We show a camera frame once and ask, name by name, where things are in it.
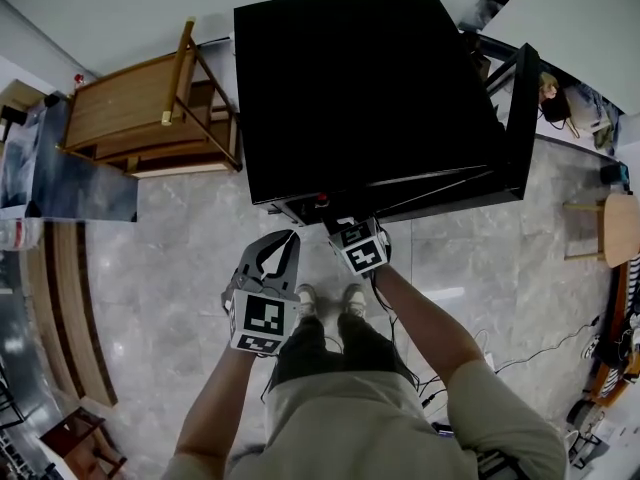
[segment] black and white marker cube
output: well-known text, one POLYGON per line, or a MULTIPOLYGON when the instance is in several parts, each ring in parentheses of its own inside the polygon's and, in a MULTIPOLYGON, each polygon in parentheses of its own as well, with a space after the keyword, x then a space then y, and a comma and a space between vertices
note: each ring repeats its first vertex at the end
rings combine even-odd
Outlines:
POLYGON ((369 219, 331 235, 329 240, 349 270, 358 275, 389 261, 381 235, 376 220, 369 219))
POLYGON ((231 347, 276 355, 287 341, 298 302, 235 290, 229 309, 231 347))

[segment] shoe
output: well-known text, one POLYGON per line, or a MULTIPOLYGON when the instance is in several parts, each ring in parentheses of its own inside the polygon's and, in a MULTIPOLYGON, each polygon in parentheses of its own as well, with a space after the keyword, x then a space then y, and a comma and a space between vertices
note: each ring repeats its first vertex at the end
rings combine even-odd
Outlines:
POLYGON ((345 313, 364 318, 366 299, 364 296, 364 290, 362 289, 361 285, 349 285, 344 291, 342 301, 345 313))
POLYGON ((310 284, 301 284, 296 289, 296 295, 300 297, 300 305, 298 307, 298 318, 302 319, 306 316, 315 316, 316 313, 316 291, 310 284))

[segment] wooden chair leg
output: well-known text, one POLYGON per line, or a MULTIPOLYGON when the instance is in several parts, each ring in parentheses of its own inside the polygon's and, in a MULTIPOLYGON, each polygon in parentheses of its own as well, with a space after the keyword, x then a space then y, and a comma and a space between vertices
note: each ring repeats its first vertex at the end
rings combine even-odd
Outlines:
POLYGON ((590 253, 590 254, 576 254, 575 256, 565 256, 564 257, 564 261, 589 260, 589 259, 604 260, 604 253, 603 252, 593 252, 593 253, 590 253))
POLYGON ((575 204, 575 203, 564 203, 562 205, 567 210, 583 210, 587 212, 603 212, 604 206, 600 206, 597 204, 575 204))

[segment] beige t-shirt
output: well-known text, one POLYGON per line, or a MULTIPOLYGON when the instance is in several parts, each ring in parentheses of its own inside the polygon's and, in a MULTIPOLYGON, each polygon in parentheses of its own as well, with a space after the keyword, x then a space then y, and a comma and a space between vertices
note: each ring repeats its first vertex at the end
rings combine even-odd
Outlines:
MULTIPOLYGON (((532 480, 564 478, 557 433, 484 363, 460 367, 448 387, 454 438, 438 436, 411 384, 387 372, 337 372, 275 387, 267 447, 231 480, 478 478, 477 453, 501 451, 532 480)), ((213 478, 197 458, 174 457, 164 480, 213 478)))

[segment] marble floor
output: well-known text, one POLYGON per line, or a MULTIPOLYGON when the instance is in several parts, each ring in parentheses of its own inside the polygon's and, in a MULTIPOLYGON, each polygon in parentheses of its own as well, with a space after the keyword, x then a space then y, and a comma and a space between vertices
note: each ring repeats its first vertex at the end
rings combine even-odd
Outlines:
MULTIPOLYGON (((603 195, 599 166, 594 156, 537 140, 524 201, 389 224, 392 264, 477 335, 496 366, 553 346, 605 308, 609 269, 563 261, 566 251, 595 247, 593 217, 565 214, 561 203, 603 195)), ((219 295, 244 247, 289 223, 251 205, 244 172, 141 181, 138 209, 137 224, 92 223, 87 246, 99 337, 120 399, 102 412, 130 458, 127 475, 146 479, 157 477, 171 456, 183 418, 227 342, 219 295)), ((298 232, 299 282, 315 285, 323 309, 331 309, 356 279, 334 256, 323 228, 298 232)), ((389 335, 368 293, 368 318, 389 335)), ((335 335, 331 311, 327 328, 335 335)), ((584 387, 591 362, 580 352, 592 331, 500 376, 560 423, 584 387)), ((409 367, 430 378, 399 325, 396 334, 409 367)), ((260 394, 272 367, 273 359, 256 363, 238 446, 263 441, 260 394)), ((430 386, 425 396, 441 387, 430 386)), ((445 404, 446 393, 439 394, 426 414, 446 416, 445 404)))

